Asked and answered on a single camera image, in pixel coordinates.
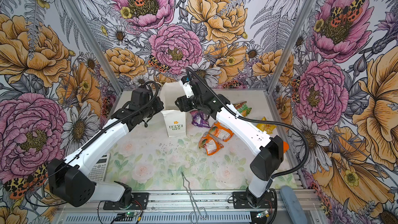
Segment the purple snack packet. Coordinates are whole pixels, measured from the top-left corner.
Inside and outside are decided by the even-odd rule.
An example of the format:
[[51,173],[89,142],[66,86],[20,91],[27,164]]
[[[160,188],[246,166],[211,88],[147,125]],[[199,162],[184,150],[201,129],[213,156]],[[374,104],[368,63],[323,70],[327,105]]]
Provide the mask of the purple snack packet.
[[208,115],[198,110],[193,110],[190,112],[190,114],[192,117],[191,123],[193,126],[198,128],[210,128]]

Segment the white paper bag Love Life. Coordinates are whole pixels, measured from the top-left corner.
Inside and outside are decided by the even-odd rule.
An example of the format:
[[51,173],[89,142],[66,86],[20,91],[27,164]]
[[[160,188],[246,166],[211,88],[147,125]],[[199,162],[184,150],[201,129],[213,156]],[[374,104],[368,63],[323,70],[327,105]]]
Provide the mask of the white paper bag Love Life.
[[186,113],[175,104],[180,96],[185,96],[185,93],[179,82],[165,83],[160,91],[160,100],[164,105],[161,113],[169,138],[186,136]]

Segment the orange snack packet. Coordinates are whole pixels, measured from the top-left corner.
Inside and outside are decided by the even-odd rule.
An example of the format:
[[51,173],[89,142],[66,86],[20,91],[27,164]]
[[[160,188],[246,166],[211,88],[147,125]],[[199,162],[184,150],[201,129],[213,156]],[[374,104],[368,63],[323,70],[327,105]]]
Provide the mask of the orange snack packet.
[[204,149],[208,156],[212,156],[221,149],[223,149],[224,146],[220,142],[218,142],[215,136],[205,133],[199,141],[198,148]]
[[211,126],[209,134],[215,136],[223,142],[228,142],[234,135],[230,129],[218,121]]

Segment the yellow snack packet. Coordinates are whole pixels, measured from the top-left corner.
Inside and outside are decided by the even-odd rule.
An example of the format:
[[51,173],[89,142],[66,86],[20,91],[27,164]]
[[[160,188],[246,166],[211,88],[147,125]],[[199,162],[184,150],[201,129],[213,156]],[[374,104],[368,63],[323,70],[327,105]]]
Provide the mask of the yellow snack packet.
[[265,132],[268,135],[271,135],[273,134],[273,131],[276,129],[276,126],[273,124],[258,123],[257,128],[260,131]]

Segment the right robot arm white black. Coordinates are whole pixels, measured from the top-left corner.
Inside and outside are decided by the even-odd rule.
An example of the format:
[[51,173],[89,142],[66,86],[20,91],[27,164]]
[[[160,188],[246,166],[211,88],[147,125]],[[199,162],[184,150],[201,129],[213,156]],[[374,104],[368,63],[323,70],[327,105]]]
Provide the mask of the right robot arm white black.
[[254,176],[246,190],[247,201],[252,207],[260,205],[265,192],[269,191],[267,183],[284,160],[284,141],[276,136],[271,137],[249,121],[241,119],[241,114],[222,94],[213,95],[206,92],[200,95],[179,95],[175,105],[182,112],[199,110],[231,130],[254,154],[250,169]]

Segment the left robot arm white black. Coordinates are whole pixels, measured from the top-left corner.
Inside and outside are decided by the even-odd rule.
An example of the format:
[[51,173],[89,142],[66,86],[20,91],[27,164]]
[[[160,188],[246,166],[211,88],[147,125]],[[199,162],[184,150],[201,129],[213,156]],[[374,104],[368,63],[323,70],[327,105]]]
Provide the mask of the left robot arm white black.
[[53,159],[48,164],[50,192],[74,207],[87,202],[114,202],[121,208],[129,207],[133,203],[131,187],[118,181],[90,180],[89,174],[121,138],[163,109],[158,96],[149,100],[132,97],[129,106],[117,110],[103,129],[82,147],[64,159]]

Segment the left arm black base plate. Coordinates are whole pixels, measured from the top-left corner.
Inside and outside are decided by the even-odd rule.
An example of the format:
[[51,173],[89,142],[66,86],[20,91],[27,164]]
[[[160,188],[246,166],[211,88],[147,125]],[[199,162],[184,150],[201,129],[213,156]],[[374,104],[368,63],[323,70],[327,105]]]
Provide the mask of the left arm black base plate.
[[106,201],[103,205],[103,210],[146,210],[149,202],[149,193],[134,192],[127,197],[123,197],[118,202]]

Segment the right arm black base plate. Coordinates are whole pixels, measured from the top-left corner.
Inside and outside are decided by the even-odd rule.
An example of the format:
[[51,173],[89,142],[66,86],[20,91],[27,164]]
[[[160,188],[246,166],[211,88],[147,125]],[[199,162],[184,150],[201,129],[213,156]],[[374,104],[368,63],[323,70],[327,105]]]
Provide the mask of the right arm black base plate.
[[274,209],[277,206],[277,194],[270,190],[256,197],[249,191],[234,191],[232,203],[235,209]]

